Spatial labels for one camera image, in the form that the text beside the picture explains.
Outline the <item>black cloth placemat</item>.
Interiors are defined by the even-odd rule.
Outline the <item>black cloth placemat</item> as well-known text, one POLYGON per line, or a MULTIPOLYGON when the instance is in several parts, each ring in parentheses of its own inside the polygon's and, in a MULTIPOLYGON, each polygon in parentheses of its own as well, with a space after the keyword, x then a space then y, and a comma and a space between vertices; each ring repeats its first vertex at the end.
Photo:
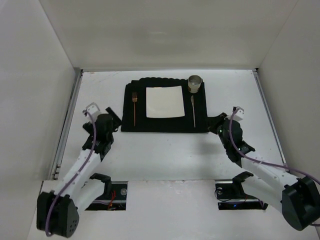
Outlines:
POLYGON ((186 79, 144 77, 132 80, 125 86, 122 132, 140 133, 207 133, 207 103, 205 84, 202 83, 199 91, 191 94, 188 91, 186 79), (182 86, 185 116, 176 118, 148 118, 146 116, 146 88, 147 87, 176 87, 182 86), (137 92, 136 126, 134 126, 133 92, 137 92), (193 123, 193 111, 191 96, 194 96, 195 123, 193 123))

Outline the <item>silver knife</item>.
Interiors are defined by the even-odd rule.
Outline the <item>silver knife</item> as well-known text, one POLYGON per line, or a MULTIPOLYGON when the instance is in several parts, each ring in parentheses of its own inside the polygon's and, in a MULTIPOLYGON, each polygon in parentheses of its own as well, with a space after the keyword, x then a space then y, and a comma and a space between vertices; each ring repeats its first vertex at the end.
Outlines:
POLYGON ((191 106, 192 106, 192 118, 193 118, 193 127, 196 128, 196 116, 195 116, 195 105, 194 105, 194 95, 190 97, 191 106))

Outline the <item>copper fork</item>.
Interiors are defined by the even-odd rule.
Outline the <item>copper fork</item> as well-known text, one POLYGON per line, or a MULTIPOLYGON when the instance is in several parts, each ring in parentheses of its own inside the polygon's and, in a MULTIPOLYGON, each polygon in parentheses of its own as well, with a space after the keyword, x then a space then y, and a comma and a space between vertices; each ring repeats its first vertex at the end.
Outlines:
POLYGON ((133 126, 136 126, 136 103, 138 102, 137 92, 132 93, 132 102, 133 102, 133 126))

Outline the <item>metal cup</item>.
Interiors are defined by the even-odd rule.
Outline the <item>metal cup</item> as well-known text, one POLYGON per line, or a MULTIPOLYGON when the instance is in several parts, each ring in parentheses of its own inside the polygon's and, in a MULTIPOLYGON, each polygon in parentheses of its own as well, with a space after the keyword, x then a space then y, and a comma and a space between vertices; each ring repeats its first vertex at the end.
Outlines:
POLYGON ((187 87, 188 91, 192 94, 195 94, 199 91, 201 84, 203 82, 203 79, 198 75, 191 75, 187 79, 187 87))

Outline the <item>square white plate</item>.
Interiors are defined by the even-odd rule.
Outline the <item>square white plate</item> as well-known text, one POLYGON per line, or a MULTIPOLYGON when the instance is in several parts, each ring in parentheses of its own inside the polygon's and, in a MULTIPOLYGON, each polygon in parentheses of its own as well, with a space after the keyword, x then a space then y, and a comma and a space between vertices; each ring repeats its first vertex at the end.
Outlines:
POLYGON ((153 119, 185 116, 182 86, 147 87, 146 117, 153 119))

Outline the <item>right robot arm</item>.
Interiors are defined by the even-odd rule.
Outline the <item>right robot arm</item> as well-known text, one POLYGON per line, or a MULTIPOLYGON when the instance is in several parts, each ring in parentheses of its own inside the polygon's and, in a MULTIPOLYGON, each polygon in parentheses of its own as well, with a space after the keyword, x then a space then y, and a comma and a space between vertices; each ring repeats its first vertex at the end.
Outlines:
POLYGON ((262 160, 243 140, 239 123, 244 111, 235 107, 231 115, 221 113, 206 119, 209 132, 219 136, 228 159, 244 171, 232 179, 238 195, 247 195, 277 209, 295 230, 317 226, 320 218, 320 181, 308 173, 262 160))

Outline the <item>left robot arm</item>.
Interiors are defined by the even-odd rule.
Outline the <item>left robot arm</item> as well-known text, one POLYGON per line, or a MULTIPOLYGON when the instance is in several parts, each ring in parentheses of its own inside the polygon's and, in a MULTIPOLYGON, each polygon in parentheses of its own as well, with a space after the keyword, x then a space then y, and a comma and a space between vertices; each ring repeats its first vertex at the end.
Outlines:
POLYGON ((88 119, 82 126, 88 138, 77 160, 55 188, 42 191, 37 198, 36 228, 47 237, 70 238, 78 227, 80 214, 90 205, 114 210, 125 200, 121 187, 110 176, 96 172, 122 121, 110 107, 101 113, 95 103, 88 105, 83 114, 88 119))

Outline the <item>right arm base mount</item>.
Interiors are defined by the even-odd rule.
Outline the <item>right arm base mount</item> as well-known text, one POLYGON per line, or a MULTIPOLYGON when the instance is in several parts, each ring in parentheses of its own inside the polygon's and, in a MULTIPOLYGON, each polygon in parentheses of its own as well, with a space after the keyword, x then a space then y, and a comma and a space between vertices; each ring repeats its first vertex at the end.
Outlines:
POLYGON ((215 182, 214 196, 220 211, 235 210, 262 210, 268 208, 268 204, 262 200, 246 194, 242 183, 253 177, 252 173, 244 171, 232 179, 217 180, 215 182))

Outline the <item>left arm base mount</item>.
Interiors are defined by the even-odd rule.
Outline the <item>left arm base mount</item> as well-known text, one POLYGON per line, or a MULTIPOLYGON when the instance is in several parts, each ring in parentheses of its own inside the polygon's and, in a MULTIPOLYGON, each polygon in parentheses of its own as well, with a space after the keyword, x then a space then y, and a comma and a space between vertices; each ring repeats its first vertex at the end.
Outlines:
POLYGON ((112 181, 110 176, 101 173, 94 173, 89 179, 103 183, 103 193, 86 208, 86 211, 126 210, 128 194, 127 181, 112 181))

